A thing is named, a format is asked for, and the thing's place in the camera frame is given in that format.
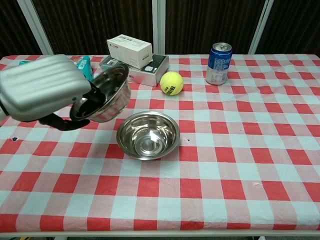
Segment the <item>tilted metal bowl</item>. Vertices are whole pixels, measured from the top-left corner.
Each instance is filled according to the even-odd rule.
[[[154,160],[176,148],[180,130],[178,124],[163,113],[139,112],[120,125],[116,141],[127,155],[140,160]]]
[[[89,119],[104,123],[115,118],[130,100],[130,87],[127,80],[128,66],[114,66],[97,76],[92,83],[105,95],[102,107],[96,107],[86,98],[77,100],[71,107],[70,118],[74,121]]]

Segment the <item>table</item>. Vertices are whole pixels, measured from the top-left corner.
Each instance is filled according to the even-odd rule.
[[[0,69],[44,56],[4,57]],[[74,61],[81,56],[71,56]],[[90,56],[95,75],[105,56]],[[131,83],[114,120],[61,132],[7,118],[0,127],[0,232],[320,230],[320,59],[233,55],[228,81],[205,82],[208,55],[170,55],[183,91]],[[180,146],[140,161],[116,131],[158,111]],[[68,118],[70,106],[57,112]]]

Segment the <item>can lid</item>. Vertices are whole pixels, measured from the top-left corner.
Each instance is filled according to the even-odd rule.
[[[225,42],[217,42],[212,45],[212,48],[220,52],[228,52],[231,51],[232,46]]]

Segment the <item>dark curtain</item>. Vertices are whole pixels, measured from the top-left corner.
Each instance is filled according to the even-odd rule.
[[[1,0],[0,4],[0,59],[42,54],[17,1]]]
[[[320,1],[275,0],[256,53],[320,56]]]
[[[152,0],[33,0],[55,54],[109,54],[125,34],[153,42]]]
[[[167,0],[167,54],[208,54],[213,43],[226,42],[247,54],[265,0]]]

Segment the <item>silver box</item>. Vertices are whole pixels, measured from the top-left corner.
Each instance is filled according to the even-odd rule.
[[[169,57],[154,54],[152,59],[152,62],[141,69],[129,65],[128,80],[137,84],[157,86],[161,77],[169,68]],[[100,63],[100,67],[104,71],[120,63],[122,62],[109,55]]]

